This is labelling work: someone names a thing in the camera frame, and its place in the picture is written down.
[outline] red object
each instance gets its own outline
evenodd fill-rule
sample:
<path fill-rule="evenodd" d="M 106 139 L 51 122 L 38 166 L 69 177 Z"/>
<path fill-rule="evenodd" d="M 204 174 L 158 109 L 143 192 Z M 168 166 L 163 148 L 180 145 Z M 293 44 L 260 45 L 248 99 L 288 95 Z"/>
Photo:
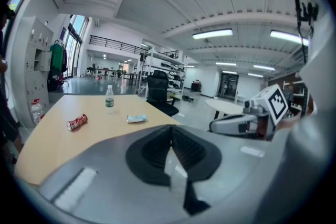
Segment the red object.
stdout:
<path fill-rule="evenodd" d="M 74 121 L 68 121 L 67 127 L 70 131 L 78 128 L 88 121 L 88 117 L 85 114 L 82 114 L 80 117 L 76 118 Z"/>

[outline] chair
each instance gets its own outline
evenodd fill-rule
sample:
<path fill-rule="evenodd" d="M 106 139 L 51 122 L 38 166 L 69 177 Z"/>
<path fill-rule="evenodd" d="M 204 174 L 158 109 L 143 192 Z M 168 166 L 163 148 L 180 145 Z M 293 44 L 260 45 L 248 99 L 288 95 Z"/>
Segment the chair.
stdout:
<path fill-rule="evenodd" d="M 168 116 L 178 114 L 178 109 L 174 107 L 176 97 L 173 98 L 172 104 L 167 103 L 168 78 L 163 71 L 155 70 L 153 75 L 147 77 L 148 97 L 147 102 L 156 107 Z"/>

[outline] fluorescent ceiling light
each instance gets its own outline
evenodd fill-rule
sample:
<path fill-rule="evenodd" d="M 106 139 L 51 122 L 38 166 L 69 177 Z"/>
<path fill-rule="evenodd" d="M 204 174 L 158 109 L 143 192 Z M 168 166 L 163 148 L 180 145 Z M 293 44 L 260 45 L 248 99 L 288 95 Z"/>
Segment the fluorescent ceiling light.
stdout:
<path fill-rule="evenodd" d="M 271 70 L 271 71 L 275 71 L 274 67 L 264 67 L 264 66 L 258 66 L 258 65 L 254 65 L 254 68 L 260 68 L 260 69 L 266 69 L 266 70 Z"/>
<path fill-rule="evenodd" d="M 231 62 L 217 62 L 216 65 L 220 66 L 236 66 L 236 63 L 231 63 Z"/>
<path fill-rule="evenodd" d="M 252 73 L 249 73 L 248 75 L 249 76 L 253 76 L 253 77 L 259 77 L 259 78 L 263 78 L 264 77 L 263 75 L 252 74 Z"/>
<path fill-rule="evenodd" d="M 237 72 L 232 72 L 232 71 L 223 71 L 223 73 L 228 73 L 228 74 L 237 74 Z"/>
<path fill-rule="evenodd" d="M 232 29 L 223 29 L 216 31 L 209 31 L 200 34 L 193 35 L 194 39 L 208 38 L 208 37 L 222 37 L 222 36 L 232 36 Z"/>
<path fill-rule="evenodd" d="M 289 33 L 284 33 L 284 32 L 279 32 L 279 31 L 271 31 L 271 37 L 275 37 L 275 38 L 280 38 L 280 39 L 284 39 L 287 41 L 292 41 L 295 42 L 297 44 L 301 44 L 301 38 L 297 35 L 293 35 L 293 34 L 289 34 Z M 303 44 L 305 46 L 308 46 L 308 39 L 304 38 L 303 39 Z"/>

